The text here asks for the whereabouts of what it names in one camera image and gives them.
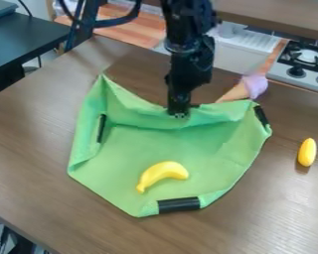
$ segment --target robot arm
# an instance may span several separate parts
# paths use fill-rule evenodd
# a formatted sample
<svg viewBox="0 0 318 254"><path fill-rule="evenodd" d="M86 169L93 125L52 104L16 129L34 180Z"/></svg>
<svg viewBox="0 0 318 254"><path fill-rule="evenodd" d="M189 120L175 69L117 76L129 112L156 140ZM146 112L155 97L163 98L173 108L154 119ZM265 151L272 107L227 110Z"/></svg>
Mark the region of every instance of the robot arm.
<svg viewBox="0 0 318 254"><path fill-rule="evenodd" d="M136 18L142 0L135 0L133 9L125 17L107 21L96 21L101 0L85 0L80 20L84 0L79 0L74 16L64 0L58 1L73 20L66 46L68 51L89 39L93 28L120 25ZM190 111L191 92L212 78L216 45L214 39L206 34L216 25L216 12L210 0L160 0L160 3L166 20L165 47L172 54L171 70L165 77L168 85L168 113L184 117Z"/></svg>
<svg viewBox="0 0 318 254"><path fill-rule="evenodd" d="M191 92L212 78L215 40L207 32L216 26L209 0L161 0L166 20L166 49L172 54L168 85L168 113L189 114Z"/></svg>

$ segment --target black handle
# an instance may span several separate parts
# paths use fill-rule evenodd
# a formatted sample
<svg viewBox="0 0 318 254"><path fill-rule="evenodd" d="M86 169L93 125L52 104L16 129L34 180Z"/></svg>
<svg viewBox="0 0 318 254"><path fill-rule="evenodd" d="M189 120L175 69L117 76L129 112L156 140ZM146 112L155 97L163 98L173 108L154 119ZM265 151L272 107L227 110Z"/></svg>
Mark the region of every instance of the black handle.
<svg viewBox="0 0 318 254"><path fill-rule="evenodd" d="M198 210L201 208L199 199L195 197L184 197L159 200L159 213L167 213L172 211Z"/></svg>
<svg viewBox="0 0 318 254"><path fill-rule="evenodd" d="M98 126L97 138L96 138L97 143L101 143L104 125L106 124L106 118L107 118L106 115L104 115L104 114L100 115L100 123Z"/></svg>

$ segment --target white container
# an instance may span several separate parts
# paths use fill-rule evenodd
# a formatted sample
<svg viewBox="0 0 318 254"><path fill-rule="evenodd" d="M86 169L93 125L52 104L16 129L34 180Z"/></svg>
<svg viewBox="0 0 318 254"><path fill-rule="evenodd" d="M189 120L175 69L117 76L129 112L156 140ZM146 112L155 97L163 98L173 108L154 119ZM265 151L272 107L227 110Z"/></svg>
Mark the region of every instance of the white container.
<svg viewBox="0 0 318 254"><path fill-rule="evenodd" d="M233 22L223 21L218 28L218 35L222 38L233 38L247 26Z"/></svg>
<svg viewBox="0 0 318 254"><path fill-rule="evenodd" d="M240 74L253 73L265 63L280 38L242 30L232 38L222 38L214 29L210 35L216 39L214 67Z"/></svg>

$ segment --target wooden floor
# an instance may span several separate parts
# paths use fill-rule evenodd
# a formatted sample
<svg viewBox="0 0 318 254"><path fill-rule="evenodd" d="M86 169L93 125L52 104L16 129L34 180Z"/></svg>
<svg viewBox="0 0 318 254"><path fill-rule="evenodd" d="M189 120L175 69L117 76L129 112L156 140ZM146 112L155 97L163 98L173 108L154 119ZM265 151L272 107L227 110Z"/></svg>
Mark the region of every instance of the wooden floor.
<svg viewBox="0 0 318 254"><path fill-rule="evenodd" d="M98 18L100 20L115 19L125 16L128 12L128 8L114 4L106 4L100 7ZM64 25L70 25L72 23L67 16L58 17L55 21ZM158 15L140 12L139 17L132 22L111 28L95 29L94 33L127 44L151 49L165 38L165 28L165 20Z"/></svg>

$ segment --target black desk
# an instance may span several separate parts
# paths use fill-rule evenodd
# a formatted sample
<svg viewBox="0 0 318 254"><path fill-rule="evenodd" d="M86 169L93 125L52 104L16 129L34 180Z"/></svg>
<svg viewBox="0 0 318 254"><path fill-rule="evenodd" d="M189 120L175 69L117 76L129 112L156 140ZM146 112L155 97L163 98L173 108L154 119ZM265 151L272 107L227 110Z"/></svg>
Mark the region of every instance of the black desk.
<svg viewBox="0 0 318 254"><path fill-rule="evenodd" d="M0 18L0 90L23 77L22 64L55 48L69 30L19 13Z"/></svg>

